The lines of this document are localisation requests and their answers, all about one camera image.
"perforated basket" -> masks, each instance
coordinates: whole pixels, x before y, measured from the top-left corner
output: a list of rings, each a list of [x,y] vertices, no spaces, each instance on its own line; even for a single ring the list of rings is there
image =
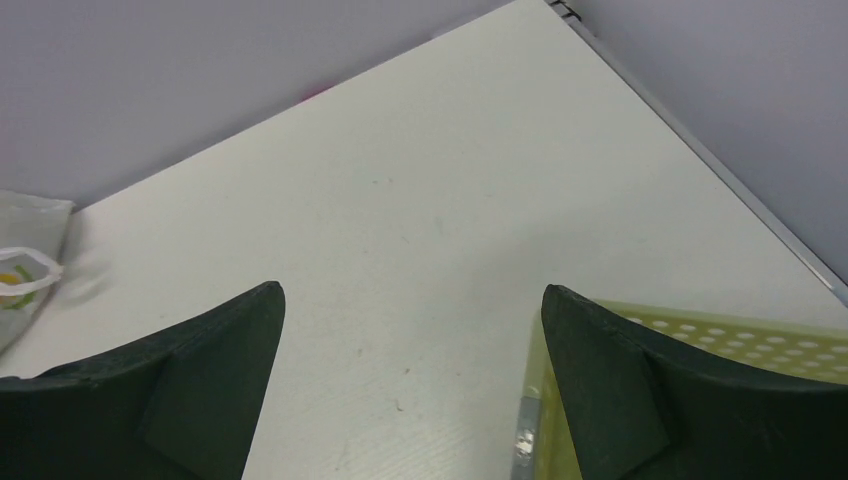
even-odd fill
[[[785,375],[848,385],[848,331],[598,303],[630,321],[724,358]],[[512,479],[582,480],[539,314],[533,322]]]

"tabletop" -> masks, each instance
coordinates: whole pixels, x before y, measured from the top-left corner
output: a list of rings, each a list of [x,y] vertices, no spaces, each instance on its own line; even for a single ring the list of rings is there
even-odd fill
[[[77,213],[2,375],[265,280],[287,315],[245,479],[506,478],[544,288],[848,312],[541,0],[518,0]]]

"gray wall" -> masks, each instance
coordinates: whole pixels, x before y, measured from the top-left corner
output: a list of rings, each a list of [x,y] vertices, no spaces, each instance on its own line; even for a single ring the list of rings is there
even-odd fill
[[[666,108],[848,280],[848,2],[569,3]]]
[[[90,203],[502,3],[0,0],[0,188]]]

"plastic bag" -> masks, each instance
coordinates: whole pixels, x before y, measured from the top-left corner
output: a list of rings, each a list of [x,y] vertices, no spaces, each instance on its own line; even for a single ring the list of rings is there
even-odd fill
[[[0,190],[0,351],[32,322],[50,285],[73,202]]]

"bag handle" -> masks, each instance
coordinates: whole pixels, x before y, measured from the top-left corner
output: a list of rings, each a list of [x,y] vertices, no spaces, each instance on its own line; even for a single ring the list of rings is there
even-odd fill
[[[44,275],[44,277],[39,278],[38,280],[33,280],[32,282],[21,283],[18,285],[8,285],[0,282],[0,297],[19,297],[21,295],[26,295],[28,293],[41,290],[42,288],[49,287],[50,285],[53,285],[54,283],[58,282],[60,278],[62,278],[62,271],[64,270],[62,266],[56,263],[52,258],[39,252],[34,248],[0,248],[0,261],[20,256],[30,257],[36,262],[44,265],[45,267],[47,267],[47,274]]]

